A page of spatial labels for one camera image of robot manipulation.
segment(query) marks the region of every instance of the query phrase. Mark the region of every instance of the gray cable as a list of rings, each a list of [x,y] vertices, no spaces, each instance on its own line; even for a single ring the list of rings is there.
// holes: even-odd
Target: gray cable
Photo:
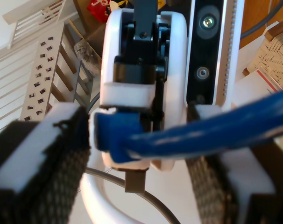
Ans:
[[[283,7],[283,0],[280,0],[277,6],[258,24],[256,24],[251,29],[242,33],[240,38],[243,39],[247,37],[248,35],[251,35],[253,32],[257,31],[258,29],[260,29],[262,26],[264,26],[267,22],[269,22],[275,16],[275,14],[281,9],[281,7]]]
[[[119,185],[120,187],[125,188],[125,181],[121,178],[118,178],[114,175],[104,173],[100,170],[93,169],[93,168],[86,168],[85,173],[103,178],[104,180],[110,181]],[[137,194],[139,197],[148,201],[151,205],[153,205],[160,213],[166,218],[166,220],[170,224],[180,224],[179,220],[176,216],[165,206],[158,198],[150,194],[149,192],[145,191],[143,194]]]
[[[90,112],[90,110],[92,109],[92,107],[95,105],[95,103],[97,102],[97,100],[100,98],[100,92],[97,93],[96,96],[94,96],[94,98],[91,100],[88,111]]]

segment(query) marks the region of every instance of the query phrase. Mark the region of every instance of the blue cable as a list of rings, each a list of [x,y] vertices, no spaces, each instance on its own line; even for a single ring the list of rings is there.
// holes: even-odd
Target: blue cable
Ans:
[[[118,148],[141,158],[185,158],[253,146],[282,134],[283,91],[211,119],[129,135]]]

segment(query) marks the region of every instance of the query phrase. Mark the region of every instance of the white floor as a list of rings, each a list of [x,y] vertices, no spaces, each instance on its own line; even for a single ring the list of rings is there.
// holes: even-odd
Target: white floor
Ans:
[[[123,179],[125,177],[124,172],[111,170],[109,173]],[[105,183],[105,189],[111,202],[132,218],[146,224],[168,223],[158,210],[139,196],[125,193],[123,188],[110,182]],[[182,224],[200,223],[185,161],[177,161],[174,169],[169,173],[161,173],[150,168],[147,171],[146,190],[161,200]],[[69,224],[81,223],[92,222],[79,192]]]

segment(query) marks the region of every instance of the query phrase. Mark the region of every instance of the black mechanical part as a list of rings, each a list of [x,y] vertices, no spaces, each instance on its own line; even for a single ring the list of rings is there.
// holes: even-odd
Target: black mechanical part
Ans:
[[[186,94],[188,104],[210,105],[213,103],[222,10],[223,0],[195,2]],[[209,76],[205,79],[197,75],[200,67],[205,67],[209,71]]]
[[[154,84],[156,81],[150,113],[146,108],[116,106],[118,111],[138,111],[145,132],[161,130],[164,117],[163,90],[167,79],[170,27],[156,24],[156,16],[157,1],[153,0],[134,1],[133,18],[128,13],[122,14],[120,55],[115,57],[113,68],[114,82]],[[126,171],[125,179],[126,192],[144,192],[145,171]]]
[[[22,140],[24,137],[18,132],[33,126],[31,122],[14,122],[8,128],[14,127],[11,136],[20,136]],[[5,133],[0,133],[0,153],[11,147],[11,143],[3,141],[7,138]],[[63,133],[45,149],[45,162],[25,188],[18,194],[0,189],[0,224],[67,224],[90,154],[88,139],[88,114],[81,107],[64,122]]]
[[[115,57],[115,82],[154,84],[156,55],[158,51],[158,29],[156,26],[157,2],[134,1],[133,20],[123,17],[121,33],[121,54]]]
[[[113,81],[117,83],[128,84],[154,84],[156,76],[156,66],[142,64],[124,64],[118,63],[118,57],[115,58],[113,65]]]
[[[252,195],[246,223],[283,224],[283,151],[273,141],[251,147],[251,151],[271,178],[276,193]]]

